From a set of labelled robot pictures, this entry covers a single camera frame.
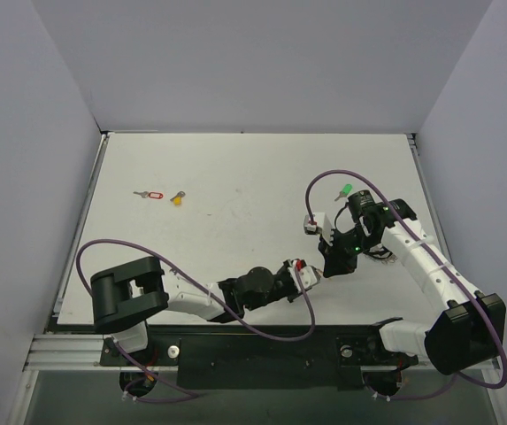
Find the silver spiked keyring disc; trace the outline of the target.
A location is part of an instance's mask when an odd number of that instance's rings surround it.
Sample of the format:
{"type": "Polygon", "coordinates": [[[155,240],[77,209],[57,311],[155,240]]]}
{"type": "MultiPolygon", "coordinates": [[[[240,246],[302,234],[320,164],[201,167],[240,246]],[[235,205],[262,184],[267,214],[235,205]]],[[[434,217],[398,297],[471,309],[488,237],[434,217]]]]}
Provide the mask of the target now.
{"type": "Polygon", "coordinates": [[[379,261],[381,264],[396,263],[398,260],[398,257],[386,248],[366,251],[365,256],[373,261],[379,261]]]}

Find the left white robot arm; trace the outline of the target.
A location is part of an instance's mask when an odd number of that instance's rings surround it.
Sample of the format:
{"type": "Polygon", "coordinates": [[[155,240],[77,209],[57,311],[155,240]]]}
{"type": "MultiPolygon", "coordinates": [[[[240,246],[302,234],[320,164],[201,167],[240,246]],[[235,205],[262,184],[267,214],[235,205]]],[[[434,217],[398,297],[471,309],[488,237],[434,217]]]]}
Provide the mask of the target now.
{"type": "Polygon", "coordinates": [[[276,273],[254,267],[206,290],[179,276],[165,282],[164,276],[160,260],[146,257],[90,278],[95,332],[119,340],[120,353],[132,364],[140,365],[150,358],[147,319],[157,313],[185,313],[208,322],[228,323],[281,299],[292,302],[320,280],[318,271],[300,259],[285,261],[276,273]]]}

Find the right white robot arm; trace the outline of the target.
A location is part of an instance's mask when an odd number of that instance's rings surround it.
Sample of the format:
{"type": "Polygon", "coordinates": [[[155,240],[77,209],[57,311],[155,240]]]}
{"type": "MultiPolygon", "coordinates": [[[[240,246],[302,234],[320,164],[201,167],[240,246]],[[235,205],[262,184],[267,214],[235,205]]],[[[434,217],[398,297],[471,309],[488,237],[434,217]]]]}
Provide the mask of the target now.
{"type": "Polygon", "coordinates": [[[404,319],[380,323],[365,339],[367,356],[384,362],[396,352],[424,356],[444,375],[498,356],[506,307],[496,294],[485,295],[443,256],[402,199],[377,202],[369,190],[347,199],[354,226],[341,232],[325,213],[307,215],[304,228],[319,236],[326,278],[353,273],[357,257],[380,247],[395,255],[418,285],[436,319],[421,324],[404,319]]]}

